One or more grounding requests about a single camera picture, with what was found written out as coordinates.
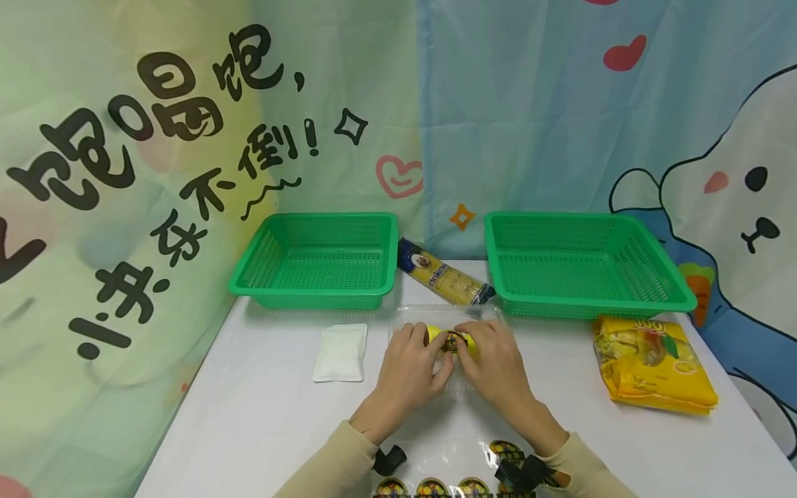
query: person's left hand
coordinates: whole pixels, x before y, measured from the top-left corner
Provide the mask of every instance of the person's left hand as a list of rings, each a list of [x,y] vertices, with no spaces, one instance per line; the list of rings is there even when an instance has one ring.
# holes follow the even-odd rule
[[[446,352],[437,374],[434,357],[446,341],[438,334],[424,346],[425,324],[405,324],[395,330],[385,351],[374,391],[349,419],[352,427],[379,446],[417,408],[440,395],[453,373],[453,358]]]

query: carrot drawing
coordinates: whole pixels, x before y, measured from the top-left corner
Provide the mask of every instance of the carrot drawing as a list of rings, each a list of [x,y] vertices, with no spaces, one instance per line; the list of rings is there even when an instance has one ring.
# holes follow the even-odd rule
[[[693,312],[695,327],[705,324],[709,314],[709,301],[711,299],[711,285],[714,283],[714,269],[708,266],[698,266],[694,263],[684,263],[678,267],[681,275],[686,279],[686,284],[692,289],[697,298],[697,308]]]

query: fabric backdrop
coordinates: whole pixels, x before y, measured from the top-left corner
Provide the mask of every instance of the fabric backdrop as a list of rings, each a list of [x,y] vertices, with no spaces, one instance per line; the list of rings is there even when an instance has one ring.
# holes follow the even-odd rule
[[[418,3],[430,250],[483,257],[491,210],[642,219],[795,465],[796,28],[788,0]]]
[[[490,210],[635,216],[797,461],[795,27],[788,0],[11,2],[0,496],[133,494],[278,210],[393,211],[449,258]]]

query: pink heart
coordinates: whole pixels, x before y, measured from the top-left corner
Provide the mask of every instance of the pink heart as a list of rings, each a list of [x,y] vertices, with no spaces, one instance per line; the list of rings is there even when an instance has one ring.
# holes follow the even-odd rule
[[[728,186],[728,176],[722,171],[717,171],[711,175],[711,178],[703,186],[704,194],[711,194],[712,192],[719,192]]]
[[[634,38],[630,45],[615,45],[603,54],[603,63],[612,71],[628,71],[642,58],[645,45],[647,37],[644,34]]]
[[[388,176],[385,178],[385,164],[393,163],[396,166],[396,176]],[[382,185],[383,190],[387,195],[394,199],[410,197],[412,194],[417,194],[423,188],[423,178],[415,182],[412,178],[407,177],[407,173],[412,170],[422,170],[423,165],[420,161],[410,161],[404,164],[400,158],[394,155],[383,155],[376,162],[376,178]],[[394,189],[393,186],[405,187],[406,189]]]

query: spaghetti package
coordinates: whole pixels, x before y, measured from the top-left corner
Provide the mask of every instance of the spaghetti package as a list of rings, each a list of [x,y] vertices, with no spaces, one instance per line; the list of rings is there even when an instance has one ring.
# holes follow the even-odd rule
[[[451,268],[405,238],[398,241],[398,267],[451,304],[484,304],[496,295],[492,285]]]
[[[601,377],[616,402],[693,415],[717,405],[680,325],[601,316],[593,332]]]

